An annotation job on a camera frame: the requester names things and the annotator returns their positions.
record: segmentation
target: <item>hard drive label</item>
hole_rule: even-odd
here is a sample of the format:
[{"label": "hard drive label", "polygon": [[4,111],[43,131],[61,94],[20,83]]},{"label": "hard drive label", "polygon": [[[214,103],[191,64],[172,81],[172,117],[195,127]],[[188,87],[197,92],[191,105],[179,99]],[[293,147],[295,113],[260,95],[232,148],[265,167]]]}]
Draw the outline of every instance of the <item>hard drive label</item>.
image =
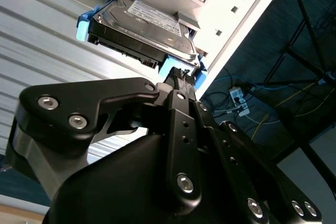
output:
[{"label": "hard drive label", "polygon": [[182,36],[180,24],[173,17],[170,17],[141,1],[134,1],[128,9],[128,12],[152,24],[160,26],[175,35]]}]

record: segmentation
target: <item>hard drive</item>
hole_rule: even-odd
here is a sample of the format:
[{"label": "hard drive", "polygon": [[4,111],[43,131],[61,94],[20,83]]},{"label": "hard drive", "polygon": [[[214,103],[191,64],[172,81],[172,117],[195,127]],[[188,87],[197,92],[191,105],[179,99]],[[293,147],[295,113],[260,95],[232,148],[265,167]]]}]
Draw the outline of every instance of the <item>hard drive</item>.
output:
[{"label": "hard drive", "polygon": [[142,1],[115,0],[97,12],[89,26],[89,42],[102,44],[155,68],[167,54],[198,67],[189,29],[174,16]]}]

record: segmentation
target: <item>power strip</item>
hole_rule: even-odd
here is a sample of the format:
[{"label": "power strip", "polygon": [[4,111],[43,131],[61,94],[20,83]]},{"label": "power strip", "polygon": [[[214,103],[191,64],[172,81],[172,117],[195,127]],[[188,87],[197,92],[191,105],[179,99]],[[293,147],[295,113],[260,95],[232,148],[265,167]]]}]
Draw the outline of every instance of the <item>power strip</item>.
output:
[{"label": "power strip", "polygon": [[229,89],[229,93],[231,95],[234,105],[240,106],[242,108],[242,111],[240,111],[238,115],[239,116],[248,115],[250,113],[250,110],[248,109],[248,105],[244,99],[244,94],[243,94],[242,89],[240,87],[232,87],[232,89]]}]

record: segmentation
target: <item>blue cable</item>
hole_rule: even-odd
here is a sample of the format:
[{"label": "blue cable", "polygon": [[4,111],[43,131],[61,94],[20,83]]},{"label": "blue cable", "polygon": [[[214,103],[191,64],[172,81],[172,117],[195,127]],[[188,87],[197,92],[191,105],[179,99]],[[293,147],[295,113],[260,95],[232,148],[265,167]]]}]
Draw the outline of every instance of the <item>blue cable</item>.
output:
[{"label": "blue cable", "polygon": [[227,79],[227,78],[235,78],[235,79],[244,80],[244,81],[247,81],[248,83],[251,83],[251,84],[253,84],[253,85],[257,86],[257,87],[260,87],[262,89],[267,89],[267,90],[279,90],[279,89],[284,89],[284,88],[288,87],[288,86],[281,86],[281,87],[277,87],[277,88],[267,88],[267,87],[264,87],[264,86],[256,85],[256,84],[250,82],[249,80],[247,80],[246,78],[239,77],[239,76],[223,76],[223,77],[220,77],[220,78],[214,80],[214,82],[215,81],[220,81],[220,80],[223,80],[223,79]]}]

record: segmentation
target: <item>corrugated metal wall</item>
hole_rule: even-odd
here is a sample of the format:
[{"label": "corrugated metal wall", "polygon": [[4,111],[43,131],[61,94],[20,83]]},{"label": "corrugated metal wall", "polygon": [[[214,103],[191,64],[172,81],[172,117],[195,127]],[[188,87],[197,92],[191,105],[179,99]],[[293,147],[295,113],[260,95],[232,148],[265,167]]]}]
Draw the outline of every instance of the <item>corrugated metal wall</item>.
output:
[{"label": "corrugated metal wall", "polygon": [[[72,0],[0,0],[1,154],[18,96],[28,86],[138,76],[158,81],[155,71],[133,59],[76,41],[77,17],[86,10]],[[90,153],[105,156],[142,134],[103,140]]]}]

